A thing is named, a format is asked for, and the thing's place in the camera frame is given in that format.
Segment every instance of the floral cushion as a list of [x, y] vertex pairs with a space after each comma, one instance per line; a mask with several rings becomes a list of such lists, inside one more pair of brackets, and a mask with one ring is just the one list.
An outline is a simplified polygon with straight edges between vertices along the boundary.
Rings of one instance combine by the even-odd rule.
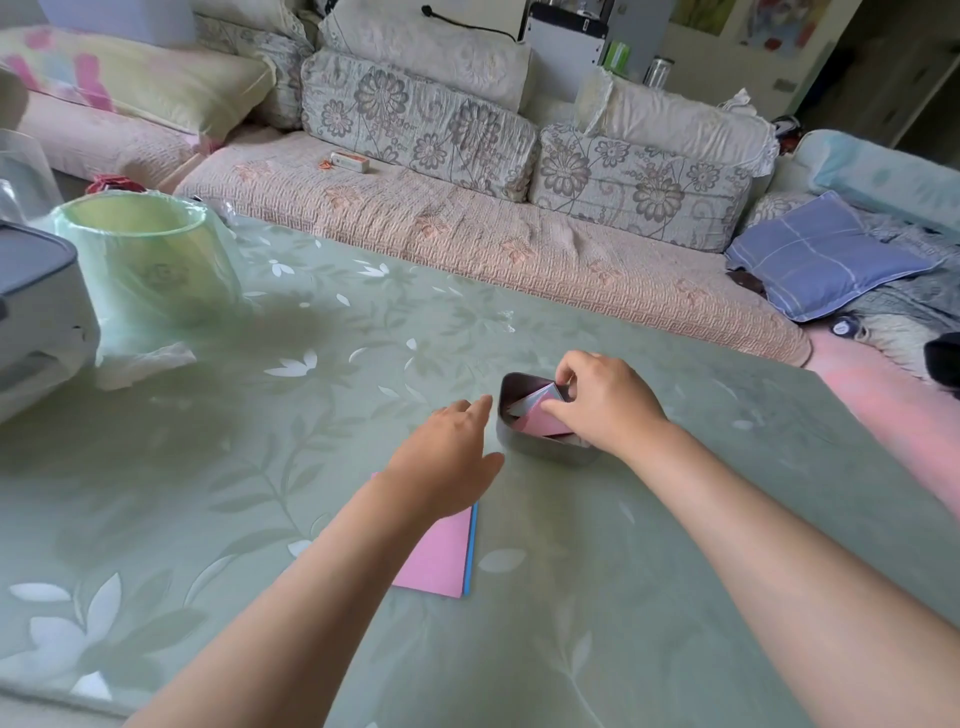
[[513, 202], [524, 202], [537, 128], [461, 91], [391, 66], [322, 50], [303, 66], [303, 127], [313, 136]]
[[534, 205], [693, 250], [730, 245], [750, 193], [744, 169], [586, 137], [565, 124], [544, 128], [540, 140]]
[[194, 15], [197, 40], [204, 48], [231, 56], [264, 61], [276, 70], [276, 86], [253, 110], [251, 119], [284, 131], [302, 128], [303, 101], [300, 68], [313, 54], [306, 40], [257, 31]]

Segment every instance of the sofa cushion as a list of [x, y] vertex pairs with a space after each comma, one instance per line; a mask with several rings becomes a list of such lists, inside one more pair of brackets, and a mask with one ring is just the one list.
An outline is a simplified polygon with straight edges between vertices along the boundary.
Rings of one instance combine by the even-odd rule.
[[194, 15], [194, 19], [197, 40], [204, 48], [263, 61], [276, 72], [276, 85], [253, 110], [251, 120], [284, 131], [301, 129], [303, 96], [300, 69], [303, 62], [313, 55], [313, 46], [306, 40], [244, 28], [203, 15]]
[[757, 223], [733, 241], [727, 259], [762, 280], [770, 303], [797, 322], [937, 265], [872, 238], [836, 192]]
[[724, 111], [675, 93], [633, 84], [596, 68], [577, 94], [578, 131], [657, 147], [698, 161], [747, 169], [754, 177], [774, 171], [780, 143], [770, 122]]
[[540, 133], [530, 201], [544, 209], [708, 253], [730, 245], [751, 177], [572, 126]]
[[214, 141], [227, 138], [276, 82], [261, 61], [50, 26], [0, 31], [0, 65], [31, 91]]
[[322, 50], [303, 65], [303, 127], [360, 154], [522, 202], [537, 128], [515, 113], [373, 61]]
[[378, 161], [366, 175], [318, 169], [334, 149], [305, 133], [267, 130], [214, 154], [178, 194], [229, 201], [242, 214], [314, 235], [788, 364], [809, 355], [799, 327], [727, 279], [722, 255]]
[[296, 15], [307, 10], [309, 0], [191, 0], [195, 12], [218, 20], [243, 25], [268, 33], [307, 39], [307, 32]]
[[530, 70], [530, 47], [423, 17], [420, 6], [340, 0], [321, 25], [324, 47], [389, 63], [450, 88], [518, 111]]
[[40, 142], [53, 169], [81, 180], [123, 175], [157, 189], [199, 157], [195, 136], [41, 93], [31, 92], [19, 130]]

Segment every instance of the table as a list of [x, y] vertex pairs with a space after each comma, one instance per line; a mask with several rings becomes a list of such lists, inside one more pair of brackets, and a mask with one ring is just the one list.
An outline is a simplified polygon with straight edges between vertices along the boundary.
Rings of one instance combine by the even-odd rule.
[[[242, 220], [242, 335], [0, 427], [0, 684], [143, 705], [435, 407], [620, 355], [668, 415], [960, 622], [960, 532], [815, 375]], [[497, 447], [492, 423], [488, 448]], [[604, 456], [510, 454], [472, 594], [392, 589], [329, 726], [806, 726], [707, 561]]]

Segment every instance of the pillow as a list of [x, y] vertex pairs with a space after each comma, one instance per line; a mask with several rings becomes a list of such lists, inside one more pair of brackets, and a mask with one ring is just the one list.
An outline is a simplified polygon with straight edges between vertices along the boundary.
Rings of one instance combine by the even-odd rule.
[[300, 68], [313, 55], [305, 40], [293, 40], [276, 33], [255, 31], [225, 20], [194, 15], [197, 40], [211, 51], [263, 61], [276, 71], [276, 86], [253, 110], [251, 118], [283, 131], [303, 125], [303, 98]]
[[222, 141], [276, 84], [266, 63], [49, 26], [0, 31], [0, 65], [31, 91]]
[[937, 263], [868, 235], [836, 192], [758, 223], [727, 249], [728, 268], [763, 281], [767, 300], [787, 318], [819, 319], [890, 280]]
[[340, 0], [321, 25], [324, 46], [391, 63], [508, 111], [519, 110], [530, 70], [529, 46], [426, 18], [412, 7], [392, 10], [380, 5]]
[[812, 170], [815, 188], [835, 190], [875, 212], [960, 235], [960, 171], [842, 132], [820, 133], [818, 138], [827, 154]]
[[322, 50], [303, 65], [303, 127], [360, 154], [504, 200], [527, 199], [537, 127], [444, 85]]
[[546, 127], [540, 142], [537, 207], [698, 251], [730, 245], [750, 193], [744, 170], [584, 137], [567, 124]]
[[780, 154], [776, 129], [758, 116], [723, 111], [683, 96], [632, 84], [597, 68], [574, 104], [577, 130], [657, 147], [697, 161], [772, 174]]
[[268, 33], [307, 40], [297, 11], [307, 10], [308, 0], [191, 0], [194, 12]]

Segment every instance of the blue paper edge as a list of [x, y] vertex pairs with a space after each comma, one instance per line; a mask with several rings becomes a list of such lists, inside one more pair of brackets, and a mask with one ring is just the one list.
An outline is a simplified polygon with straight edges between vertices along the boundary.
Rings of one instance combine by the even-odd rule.
[[470, 535], [467, 539], [467, 568], [464, 570], [464, 596], [470, 596], [470, 577], [473, 575], [473, 542], [477, 535], [477, 505], [470, 511]]

